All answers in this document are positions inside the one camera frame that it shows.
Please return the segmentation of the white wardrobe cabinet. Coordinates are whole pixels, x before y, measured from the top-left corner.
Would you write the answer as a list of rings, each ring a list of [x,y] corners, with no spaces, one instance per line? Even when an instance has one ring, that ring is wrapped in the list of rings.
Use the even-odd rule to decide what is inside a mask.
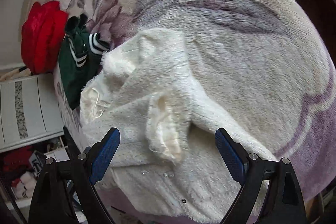
[[[1,152],[64,134],[51,74],[1,82]]]

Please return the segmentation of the white fluffy sweater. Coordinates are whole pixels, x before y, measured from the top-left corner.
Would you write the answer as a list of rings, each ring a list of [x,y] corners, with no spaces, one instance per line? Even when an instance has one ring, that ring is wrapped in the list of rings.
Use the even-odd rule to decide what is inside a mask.
[[[121,141],[99,183],[105,200],[120,208],[169,219],[218,223],[239,190],[215,146],[228,131],[246,150],[272,153],[213,101],[193,76],[182,32],[138,32],[102,58],[102,71],[80,98],[88,144],[112,127]]]

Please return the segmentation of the red garment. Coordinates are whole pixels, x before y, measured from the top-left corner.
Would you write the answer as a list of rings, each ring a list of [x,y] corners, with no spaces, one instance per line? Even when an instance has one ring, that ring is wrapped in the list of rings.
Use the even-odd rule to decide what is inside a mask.
[[[35,2],[21,30],[21,57],[34,75],[52,72],[65,35],[68,14],[60,2]]]

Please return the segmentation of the floral purple bed blanket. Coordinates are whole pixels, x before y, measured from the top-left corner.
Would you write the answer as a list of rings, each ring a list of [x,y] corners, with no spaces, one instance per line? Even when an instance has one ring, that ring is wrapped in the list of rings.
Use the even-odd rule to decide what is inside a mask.
[[[142,30],[182,32],[191,72],[205,93],[273,156],[261,158],[290,160],[305,202],[335,178],[335,66],[295,0],[71,0],[67,10],[87,14],[88,29],[110,51]],[[71,111],[65,104],[60,78],[55,87],[78,148],[93,145],[82,133],[80,106]],[[140,213],[131,204],[120,208],[105,200],[100,182],[108,210],[143,222],[198,223]]]

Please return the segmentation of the green striped jacket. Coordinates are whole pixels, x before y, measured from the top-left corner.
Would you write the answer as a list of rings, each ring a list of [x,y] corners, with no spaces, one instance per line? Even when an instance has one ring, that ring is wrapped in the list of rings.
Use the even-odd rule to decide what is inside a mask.
[[[85,14],[68,19],[59,52],[63,90],[72,110],[80,105],[82,89],[97,75],[102,55],[109,50],[109,43],[101,40],[99,33],[88,31],[87,20]]]

